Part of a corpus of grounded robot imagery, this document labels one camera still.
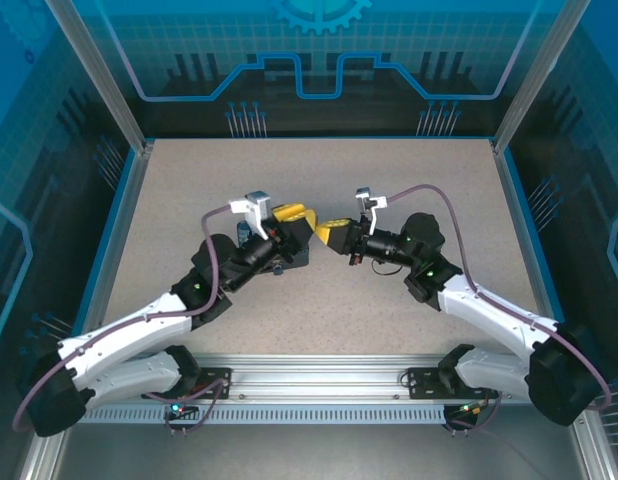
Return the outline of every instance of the work surface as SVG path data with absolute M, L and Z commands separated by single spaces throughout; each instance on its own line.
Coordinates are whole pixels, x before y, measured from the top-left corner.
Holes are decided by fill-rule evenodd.
M 487 140 L 157 140 L 107 309 L 108 322 L 170 289 L 192 267 L 200 217 L 263 190 L 274 205 L 304 203 L 319 221 L 358 218 L 356 189 L 390 196 L 415 184 L 441 187 L 454 204 L 471 272 L 498 295 L 535 310 L 520 247 Z M 433 213 L 460 265 L 446 207 L 417 192 L 379 211 L 378 228 L 399 231 L 414 212 Z M 240 217 L 210 222 L 235 238 Z M 314 236 L 308 267 L 260 275 L 231 295 L 233 307 L 183 339 L 193 352 L 264 354 L 446 353 L 460 343 L 500 349 L 466 322 L 418 304 L 406 271 L 350 267 Z

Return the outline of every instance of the purple cable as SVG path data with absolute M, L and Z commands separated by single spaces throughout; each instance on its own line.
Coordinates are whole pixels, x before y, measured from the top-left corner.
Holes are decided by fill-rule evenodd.
M 220 268 L 218 265 L 218 256 L 216 254 L 216 249 L 213 245 L 213 241 L 211 240 L 209 228 L 207 227 L 207 220 L 209 220 L 214 215 L 218 215 L 230 209 L 231 209 L 231 205 L 225 205 L 224 207 L 216 208 L 215 210 L 212 210 L 206 213 L 205 215 L 203 215 L 202 220 L 201 220 L 202 232 L 204 234 L 205 240 L 207 240 L 207 248 L 209 249 L 209 258 L 211 260 L 211 272 L 212 272 L 211 274 L 212 294 L 209 295 L 209 300 L 207 301 L 207 303 L 203 305 L 202 307 L 197 308 L 195 310 L 184 310 L 181 312 L 156 312 L 156 313 L 150 313 L 146 316 L 140 315 L 138 317 L 130 318 L 129 320 L 126 320 L 114 327 L 111 327 L 109 330 L 105 330 L 104 332 L 101 332 L 95 337 L 93 337 L 92 339 L 88 340 L 80 348 L 76 349 L 75 351 L 67 355 L 67 357 L 62 359 L 60 362 L 56 363 L 47 373 L 45 373 L 40 378 L 40 380 L 38 380 L 35 383 L 33 387 L 31 387 L 31 390 L 29 390 L 27 395 L 25 395 L 25 398 L 22 400 L 22 403 L 20 403 L 20 406 L 18 407 L 18 410 L 16 410 L 16 414 L 13 417 L 11 428 L 13 428 L 14 431 L 16 432 L 26 431 L 26 429 L 22 429 L 20 427 L 22 417 L 27 407 L 29 406 L 29 403 L 31 403 L 31 400 L 33 399 L 33 397 L 40 391 L 40 389 L 44 386 L 44 384 L 47 383 L 49 379 L 53 377 L 56 373 L 58 373 L 61 368 L 65 367 L 69 362 L 71 362 L 76 357 L 83 355 L 85 350 L 93 347 L 96 343 L 98 343 L 103 338 L 106 338 L 112 333 L 117 332 L 118 330 L 121 330 L 123 328 L 126 328 L 130 325 L 134 325 L 139 322 L 144 322 L 144 321 L 149 322 L 154 318 L 195 317 L 196 315 L 200 315 L 201 313 L 204 313 L 211 308 L 211 306 L 216 301 L 215 293 L 218 291 L 218 287 L 220 286 Z
M 473 425 L 471 425 L 470 423 L 467 422 L 463 422 L 461 420 L 452 420 L 451 423 L 455 423 L 457 425 L 460 425 L 461 427 L 465 427 L 467 429 L 467 431 L 469 432 L 474 432 L 479 430 L 480 428 L 482 428 L 484 426 L 484 424 L 486 423 L 483 422 L 481 425 L 472 428 Z M 449 431 L 452 431 L 448 425 L 445 425 L 445 428 Z M 525 463 L 527 465 L 529 465 L 539 476 L 540 478 L 544 478 L 546 480 L 549 480 L 549 477 L 547 475 L 545 475 L 542 471 L 540 471 L 540 469 L 538 467 L 536 467 L 533 462 L 531 461 L 531 459 L 529 457 L 527 457 L 524 453 L 522 453 L 522 451 L 516 447 L 513 443 L 509 442 L 509 440 L 506 440 L 504 437 L 501 437 L 500 435 L 497 435 L 495 433 L 493 433 L 490 430 L 482 430 L 480 433 L 483 433 L 485 435 L 490 436 L 491 438 L 496 439 L 497 441 L 499 441 L 500 443 L 503 443 L 505 445 L 507 445 L 507 447 L 509 447 L 514 453 L 516 453 L 522 460 L 525 461 Z
M 430 185 L 430 184 L 416 185 L 400 193 L 397 193 L 396 195 L 392 197 L 389 197 L 387 199 L 387 203 L 395 202 L 396 200 L 399 200 L 402 197 L 409 195 L 410 193 L 416 192 L 418 190 L 433 190 L 438 195 L 440 195 L 440 197 L 442 197 L 445 204 L 447 205 L 447 209 L 449 210 L 449 214 L 451 215 L 451 221 L 453 222 L 453 228 L 456 231 L 456 237 L 458 238 L 458 247 L 460 248 L 460 258 L 462 260 L 462 268 L 464 270 L 465 277 L 467 278 L 467 283 L 469 284 L 469 287 L 471 288 L 471 290 L 473 290 L 473 292 L 476 295 L 478 295 L 478 297 L 482 298 L 485 302 L 487 302 L 492 307 L 497 308 L 498 310 L 506 313 L 507 315 L 511 315 L 512 317 L 517 318 L 521 322 L 531 326 L 531 328 L 537 328 L 541 332 L 549 335 L 551 338 L 556 340 L 567 350 L 569 350 L 569 352 L 571 352 L 573 356 L 576 357 L 585 366 L 587 370 L 589 370 L 589 373 L 591 373 L 591 375 L 593 375 L 596 381 L 600 384 L 600 388 L 602 389 L 602 392 L 605 395 L 605 399 L 600 405 L 594 404 L 594 405 L 589 406 L 588 409 L 600 411 L 600 410 L 604 410 L 605 408 L 607 408 L 611 404 L 611 390 L 609 389 L 609 385 L 607 385 L 607 381 L 603 378 L 600 372 L 598 372 L 596 367 L 589 361 L 589 359 L 587 359 L 587 357 L 585 357 L 582 353 L 580 353 L 580 351 L 576 347 L 574 347 L 571 343 L 565 340 L 561 335 L 554 332 L 550 328 L 545 327 L 544 325 L 541 325 L 541 324 L 536 324 L 533 320 L 525 317 L 524 315 L 520 315 L 518 312 L 515 312 L 511 310 L 510 308 L 506 307 L 505 305 L 500 304 L 496 300 L 492 299 L 488 295 L 485 295 L 484 293 L 478 290 L 478 286 L 474 283 L 473 279 L 471 278 L 471 274 L 469 273 L 469 265 L 467 263 L 467 254 L 465 252 L 464 242 L 462 241 L 462 234 L 460 233 L 460 225 L 458 224 L 458 217 L 456 216 L 456 212 L 453 209 L 453 205 L 451 205 L 451 201 L 449 200 L 449 197 L 447 197 L 445 192 L 443 192 L 440 188 L 436 187 L 435 185 Z
M 209 408 L 207 408 L 207 411 L 205 412 L 205 414 L 200 418 L 200 420 L 198 420 L 198 422 L 195 425 L 193 425 L 191 428 L 183 428 L 183 430 L 182 430 L 182 434 L 183 435 L 187 435 L 187 431 L 193 432 L 193 431 L 199 429 L 202 426 L 202 424 L 207 421 L 207 419 L 211 415 L 211 411 L 213 410 L 213 407 L 216 406 L 216 402 L 220 398 L 220 394 L 222 393 L 222 388 L 224 387 L 224 380 L 222 378 L 218 378 L 214 382 L 212 382 L 210 385 L 207 385 L 205 388 L 200 390 L 199 392 L 196 392 L 193 395 L 190 395 L 190 396 L 185 397 L 185 398 L 177 399 L 178 403 L 183 403 L 184 404 L 186 402 L 190 402 L 191 400 L 195 400 L 196 398 L 199 398 L 199 397 L 203 396 L 205 393 L 207 393 L 209 390 L 213 389 L 214 387 L 218 387 L 218 388 L 216 388 L 216 393 L 213 396 L 213 400 L 209 404 Z M 173 403 L 173 401 L 174 401 L 174 399 L 164 398 L 164 397 L 161 397 L 160 395 L 155 395 L 153 393 L 147 393 L 145 395 L 147 397 L 149 397 L 149 398 L 152 398 L 154 400 L 158 400 L 159 402 L 162 402 L 162 403 Z M 165 427 L 167 427 L 169 430 L 171 430 L 171 433 L 174 433 L 174 432 L 178 431 L 175 428 L 171 427 L 171 424 L 169 423 L 169 417 L 168 416 L 165 418 Z

